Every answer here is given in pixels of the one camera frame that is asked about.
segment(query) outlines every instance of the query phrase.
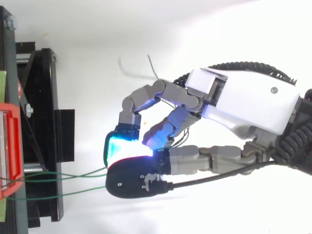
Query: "green wire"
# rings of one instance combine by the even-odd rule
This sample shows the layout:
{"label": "green wire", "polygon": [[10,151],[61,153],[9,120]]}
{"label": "green wire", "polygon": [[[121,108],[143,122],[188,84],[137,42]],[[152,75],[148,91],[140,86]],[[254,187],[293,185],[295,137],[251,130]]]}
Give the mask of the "green wire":
{"label": "green wire", "polygon": [[38,197],[38,198],[14,198],[14,197],[8,197],[8,196],[4,196],[4,198],[6,198],[8,200],[18,200],[18,201],[49,200],[49,199],[58,198],[58,197],[62,197],[62,196],[81,194],[81,193],[92,191],[92,190],[95,190],[95,189],[104,189],[104,188],[105,188],[105,186],[102,186],[102,187],[86,189],[86,190],[82,190],[82,191],[78,191],[78,192],[74,192],[74,193],[69,193],[69,194],[62,194],[62,195],[56,195],[56,196],[47,196],[47,197]]}
{"label": "green wire", "polygon": [[[97,170],[95,170],[95,171],[92,171],[92,172],[89,172],[89,173],[86,173],[86,174],[83,174],[83,175],[71,175],[71,174],[65,174],[65,173],[59,173],[59,172],[39,172],[39,173],[34,173],[34,174],[31,174],[31,175],[23,176],[22,178],[16,179],[16,180],[0,177],[0,179],[11,181],[11,183],[9,183],[9,184],[7,184],[7,185],[4,185],[4,186],[1,186],[1,188],[6,187],[6,186],[9,186],[10,184],[13,184],[13,183],[16,182],[16,181],[23,181],[23,182],[30,182],[30,183],[35,183],[35,182],[36,182],[36,183],[40,183],[40,182],[55,182],[55,181],[66,180],[66,179],[72,179],[72,178],[78,178],[78,177],[82,177],[82,178],[102,177],[102,176],[106,176],[106,174],[101,174],[101,175],[90,175],[90,174],[93,174],[93,173],[102,171],[102,170],[104,170],[104,169],[106,169],[106,167],[97,169]],[[40,179],[40,180],[35,180],[35,179],[34,179],[34,180],[27,180],[27,179],[25,179],[25,178],[30,178],[30,177],[34,177],[34,176],[39,176],[39,175],[50,175],[50,174],[53,174],[53,175],[62,175],[62,176],[69,176],[69,177],[67,177],[67,178],[60,178],[60,179]]]}

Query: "thin wire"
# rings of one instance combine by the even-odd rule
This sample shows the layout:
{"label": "thin wire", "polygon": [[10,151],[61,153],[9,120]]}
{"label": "thin wire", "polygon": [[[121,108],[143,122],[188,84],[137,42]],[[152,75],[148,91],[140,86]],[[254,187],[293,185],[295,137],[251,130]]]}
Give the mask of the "thin wire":
{"label": "thin wire", "polygon": [[186,134],[184,134],[183,137],[180,139],[180,140],[182,141],[182,140],[184,139],[184,137],[186,136],[185,140],[182,141],[180,144],[178,144],[179,142],[177,142],[175,145],[173,145],[173,147],[175,147],[175,148],[176,148],[176,147],[179,147],[179,146],[181,146],[182,144],[184,144],[184,143],[187,141],[187,139],[188,139],[189,136],[190,136],[189,129],[190,129],[190,127],[187,128]]}
{"label": "thin wire", "polygon": [[69,194],[62,194],[62,195],[56,195],[56,196],[47,196],[47,197],[38,197],[38,198],[14,198],[14,197],[8,197],[8,196],[4,196],[4,198],[8,199],[8,200],[18,200],[18,201],[37,201],[37,200],[49,200],[49,199],[53,199],[53,198],[58,198],[58,197],[63,197],[63,196],[69,196],[69,195],[75,195],[75,194],[81,194],[84,192],[88,192],[88,191],[92,191],[95,189],[104,189],[106,188],[105,186],[102,187],[96,187],[96,188],[92,188],[92,189],[86,189],[86,190],[82,190],[82,191],[78,191],[78,192],[74,192],[74,193],[69,193]]}
{"label": "thin wire", "polygon": [[[102,176],[106,176],[106,174],[101,174],[101,175],[90,175],[90,174],[93,174],[93,173],[96,173],[96,172],[99,172],[99,171],[102,171],[106,169],[106,167],[103,167],[103,168],[100,168],[100,169],[97,169],[95,171],[92,171],[92,172],[89,172],[89,173],[86,173],[86,174],[83,174],[83,175],[71,175],[71,174],[65,174],[65,173],[59,173],[59,172],[39,172],[39,173],[34,173],[34,174],[31,174],[31,175],[26,175],[26,176],[23,176],[22,178],[20,179],[7,179],[7,178],[2,178],[0,177],[0,179],[3,179],[3,180],[9,180],[11,181],[11,183],[8,183],[6,185],[3,185],[1,186],[1,188],[3,187],[6,187],[6,186],[9,186],[10,184],[13,184],[15,182],[20,182],[20,181],[23,181],[23,182],[54,182],[54,181],[60,181],[60,180],[66,180],[66,179],[72,179],[72,178],[79,178],[79,177],[82,177],[82,178],[95,178],[95,177],[102,177]],[[59,179],[41,179],[41,180],[26,180],[26,178],[30,178],[30,177],[34,177],[34,176],[39,176],[39,175],[50,175],[50,174],[53,174],[53,175],[62,175],[62,176],[69,176],[67,178],[59,178]]]}
{"label": "thin wire", "polygon": [[154,75],[155,75],[155,77],[156,77],[156,80],[159,79],[158,76],[157,76],[157,74],[156,74],[156,72],[155,72],[155,70],[154,70],[154,66],[153,66],[153,64],[152,64],[150,55],[147,55],[147,58],[148,58],[148,60],[149,60],[149,62],[150,62],[150,65],[151,65],[151,68],[152,68],[152,70],[153,70],[153,73],[154,73]]}
{"label": "thin wire", "polygon": [[164,102],[164,103],[166,103],[167,105],[171,106],[171,107],[174,108],[174,109],[176,108],[176,107],[174,107],[173,105],[171,105],[170,103],[166,102],[165,100],[162,100],[162,99],[161,99],[161,101]]}

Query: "red clamp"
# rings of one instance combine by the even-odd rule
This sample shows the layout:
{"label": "red clamp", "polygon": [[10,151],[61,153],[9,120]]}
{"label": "red clamp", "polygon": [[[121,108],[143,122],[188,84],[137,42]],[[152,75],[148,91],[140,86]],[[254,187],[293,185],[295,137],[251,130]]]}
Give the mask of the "red clamp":
{"label": "red clamp", "polygon": [[[0,177],[17,180],[23,177],[20,108],[0,103]],[[0,179],[0,200],[15,193],[22,181]]]}

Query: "metal rod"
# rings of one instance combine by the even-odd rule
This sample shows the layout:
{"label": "metal rod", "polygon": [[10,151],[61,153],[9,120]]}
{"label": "metal rod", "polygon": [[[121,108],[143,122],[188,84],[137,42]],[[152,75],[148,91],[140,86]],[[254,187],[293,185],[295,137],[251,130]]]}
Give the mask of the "metal rod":
{"label": "metal rod", "polygon": [[43,172],[40,163],[24,163],[24,173]]}
{"label": "metal rod", "polygon": [[28,63],[30,54],[16,54],[16,62],[18,64]]}

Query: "red plastic part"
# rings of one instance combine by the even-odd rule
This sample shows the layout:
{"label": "red plastic part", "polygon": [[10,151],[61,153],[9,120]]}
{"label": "red plastic part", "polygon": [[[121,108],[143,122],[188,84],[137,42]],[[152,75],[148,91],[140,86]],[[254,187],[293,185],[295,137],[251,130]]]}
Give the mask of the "red plastic part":
{"label": "red plastic part", "polygon": [[[8,112],[6,117],[10,179],[17,180],[22,178],[24,173],[21,149],[20,108],[13,104],[0,103],[0,111]],[[18,181],[8,185],[4,191],[0,189],[0,200],[4,196],[10,196],[15,193],[22,184],[22,181]]]}

